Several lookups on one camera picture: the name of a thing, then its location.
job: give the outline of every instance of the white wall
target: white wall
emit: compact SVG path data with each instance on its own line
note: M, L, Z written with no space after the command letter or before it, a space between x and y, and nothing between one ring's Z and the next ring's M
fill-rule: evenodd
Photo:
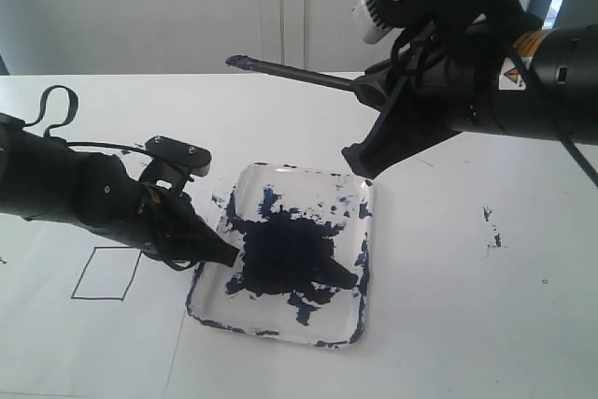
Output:
M0 54L12 74L224 72L235 53L357 71L392 39L359 40L356 1L0 0Z

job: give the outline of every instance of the transparent tray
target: transparent tray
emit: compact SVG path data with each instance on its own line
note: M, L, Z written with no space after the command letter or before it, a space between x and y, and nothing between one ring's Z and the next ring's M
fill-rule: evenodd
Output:
M363 333L372 182L256 163L239 176L217 232L235 266L198 266L189 315L206 326L339 348Z

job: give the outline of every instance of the white table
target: white table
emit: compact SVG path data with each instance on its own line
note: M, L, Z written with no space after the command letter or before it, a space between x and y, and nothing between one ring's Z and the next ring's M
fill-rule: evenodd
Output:
M376 118L350 93L260 75L0 78L0 106L32 119L55 83L81 101L57 135L172 136L210 149L210 176L231 182L254 161L347 172L340 150ZM185 320L165 397L595 397L598 190L558 144L460 135L375 185L363 340L328 351ZM9 289L36 224L0 223Z

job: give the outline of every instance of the warning label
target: warning label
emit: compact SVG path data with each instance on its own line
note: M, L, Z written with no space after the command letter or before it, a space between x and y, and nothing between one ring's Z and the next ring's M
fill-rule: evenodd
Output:
M513 47L520 55L525 66L529 69L540 44L550 34L550 30L526 33L520 37ZM525 81L521 78L520 71L509 58L505 58L501 73L498 78L498 89L501 91L525 91Z

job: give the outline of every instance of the black square outline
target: black square outline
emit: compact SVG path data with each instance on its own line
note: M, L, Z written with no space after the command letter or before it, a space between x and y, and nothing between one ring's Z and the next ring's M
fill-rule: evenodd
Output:
M95 252L98 251L99 249L134 249L134 248L133 247L93 247L92 255L90 256L90 258L87 260L87 263L83 267L83 271L81 272L81 275L78 277L77 285L75 285L75 289L71 293L71 299L81 299L81 300L85 300L85 301L121 301L122 302L122 301L124 301L124 298L126 297L127 293L129 292L129 289L131 288L131 284L133 284L133 279L135 278L135 274L137 273L137 268L139 267L139 261L141 260L141 251L139 252L139 255L137 256L137 260L135 262L135 268L133 269L133 274L131 275L131 278L129 279L129 283L127 284L126 288L124 289L124 293L122 294L122 296L97 296L97 297L93 297L93 298L86 297L86 296L76 296L78 286L81 283L81 281L83 280L83 276L85 276L87 267L90 266L90 263L92 262Z

